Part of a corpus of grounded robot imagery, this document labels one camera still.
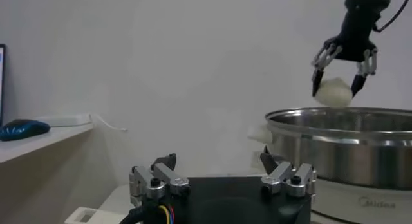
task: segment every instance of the metal gripper jaw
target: metal gripper jaw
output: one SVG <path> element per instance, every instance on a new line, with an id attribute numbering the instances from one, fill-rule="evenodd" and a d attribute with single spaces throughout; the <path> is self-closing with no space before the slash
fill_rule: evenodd
<path id="1" fill-rule="evenodd" d="M 306 194 L 315 195 L 315 183 L 317 179 L 316 170 L 310 164 L 302 164 L 294 169 L 290 162 L 280 162 L 275 156 L 273 163 L 268 163 L 268 156 L 262 158 L 265 168 L 273 166 L 274 169 L 267 176 L 261 178 L 262 193 L 265 196 L 279 194 L 285 186 L 289 196 L 301 198 Z"/>
<path id="2" fill-rule="evenodd" d="M 312 77 L 312 96 L 316 96 L 323 78 L 324 69 L 330 65 L 334 59 L 342 59 L 347 61 L 357 62 L 358 72 L 352 82 L 351 90 L 355 96 L 365 85 L 368 75 L 375 75 L 377 69 L 377 53 L 378 49 L 371 44 L 370 48 L 359 50 L 345 50 L 341 45 L 335 44 L 334 39 L 328 40 L 324 47 L 315 56 L 312 61 L 312 66 L 315 67 Z"/>
<path id="3" fill-rule="evenodd" d="M 172 195 L 186 197 L 190 194 L 189 179 L 178 176 L 164 163 L 156 163 L 153 172 L 145 167 L 133 167 L 129 173 L 130 200 L 139 206 L 142 198 L 160 200 L 169 186 Z"/>

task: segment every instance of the white appliance base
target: white appliance base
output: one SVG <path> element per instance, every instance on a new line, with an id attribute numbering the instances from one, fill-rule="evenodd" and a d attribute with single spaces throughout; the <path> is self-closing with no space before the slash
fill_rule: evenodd
<path id="1" fill-rule="evenodd" d="M 312 210 L 352 223 L 403 224 L 411 223 L 411 207 L 412 191 L 365 188 L 318 179 Z"/>

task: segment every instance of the white wall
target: white wall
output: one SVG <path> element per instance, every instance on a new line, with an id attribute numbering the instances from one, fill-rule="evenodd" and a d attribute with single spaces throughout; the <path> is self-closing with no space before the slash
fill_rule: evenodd
<path id="1" fill-rule="evenodd" d="M 250 124 L 316 106 L 310 61 L 339 32 L 343 1 L 0 0 L 7 117 L 93 112 L 128 127 L 100 144 L 118 183 L 171 152 L 186 175 L 248 169 Z M 373 36 L 379 72 L 354 106 L 411 109 L 411 25 L 409 5 Z M 328 71 L 355 72 L 341 62 Z"/>

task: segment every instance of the blue computer mouse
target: blue computer mouse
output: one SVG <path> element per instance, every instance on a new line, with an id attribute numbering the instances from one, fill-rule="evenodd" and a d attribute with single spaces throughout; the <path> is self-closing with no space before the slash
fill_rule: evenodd
<path id="1" fill-rule="evenodd" d="M 12 141 L 42 135 L 50 126 L 36 120 L 13 120 L 0 129 L 0 140 Z"/>

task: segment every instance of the cable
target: cable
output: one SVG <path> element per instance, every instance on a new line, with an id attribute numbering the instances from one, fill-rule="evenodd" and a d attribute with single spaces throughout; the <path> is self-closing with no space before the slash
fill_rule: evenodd
<path id="1" fill-rule="evenodd" d="M 166 224 L 171 224 L 170 222 L 170 213 L 164 205 L 159 206 L 159 209 L 162 209 L 166 214 Z"/>
<path id="2" fill-rule="evenodd" d="M 387 27 L 391 26 L 393 22 L 399 17 L 399 15 L 404 11 L 406 5 L 409 3 L 409 0 L 405 0 L 402 6 L 399 8 L 398 12 L 381 28 L 378 28 L 376 25 L 373 27 L 374 32 L 383 32 Z"/>
<path id="3" fill-rule="evenodd" d="M 126 129 L 126 128 L 117 128 L 117 127 L 111 126 L 109 123 L 107 123 L 107 122 L 106 122 L 100 115 L 98 115 L 98 114 L 94 114 L 94 116 L 95 116 L 96 118 L 98 118 L 101 122 L 103 122 L 104 125 L 108 126 L 108 127 L 111 128 L 111 129 L 118 130 L 118 131 L 122 131 L 122 132 L 127 132 L 127 131 L 129 131 L 129 130 Z"/>
<path id="4" fill-rule="evenodd" d="M 171 213 L 171 216 L 172 216 L 172 224 L 173 224 L 174 223 L 174 210 L 173 210 L 173 207 L 171 205 L 168 205 L 168 207 L 169 207 L 169 210 L 170 210 L 170 213 Z"/>

